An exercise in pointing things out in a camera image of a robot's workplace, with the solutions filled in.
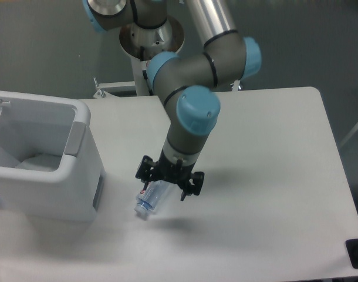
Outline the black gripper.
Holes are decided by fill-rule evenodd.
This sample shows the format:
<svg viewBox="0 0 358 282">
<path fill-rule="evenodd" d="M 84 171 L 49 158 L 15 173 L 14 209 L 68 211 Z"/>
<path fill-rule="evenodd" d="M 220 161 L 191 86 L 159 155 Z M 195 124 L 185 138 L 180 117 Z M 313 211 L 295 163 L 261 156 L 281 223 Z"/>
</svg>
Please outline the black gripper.
<svg viewBox="0 0 358 282">
<path fill-rule="evenodd" d="M 204 172 L 192 173 L 195 164 L 185 166 L 171 163 L 161 152 L 158 162 L 154 162 L 150 156 L 144 155 L 136 172 L 136 179 L 144 183 L 143 190 L 147 189 L 151 181 L 164 180 L 177 184 L 182 190 L 180 200 L 183 202 L 187 196 L 199 196 L 204 183 Z"/>
</svg>

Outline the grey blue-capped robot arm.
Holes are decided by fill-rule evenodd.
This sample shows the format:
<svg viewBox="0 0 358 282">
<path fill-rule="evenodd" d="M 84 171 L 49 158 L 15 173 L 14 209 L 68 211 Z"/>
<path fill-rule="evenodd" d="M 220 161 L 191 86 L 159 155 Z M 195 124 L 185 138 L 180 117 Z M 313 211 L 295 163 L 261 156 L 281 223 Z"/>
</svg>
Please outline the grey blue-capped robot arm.
<svg viewBox="0 0 358 282">
<path fill-rule="evenodd" d="M 128 32 L 124 50 L 147 62 L 144 80 L 169 119 L 158 161 L 144 156 L 136 178 L 144 184 L 164 180 L 182 197 L 199 195 L 204 173 L 194 165 L 220 112 L 212 90 L 256 74 L 262 55 L 256 41 L 241 37 L 225 1 L 188 1 L 203 51 L 183 59 L 172 50 L 174 30 L 166 1 L 84 1 L 95 30 Z"/>
</svg>

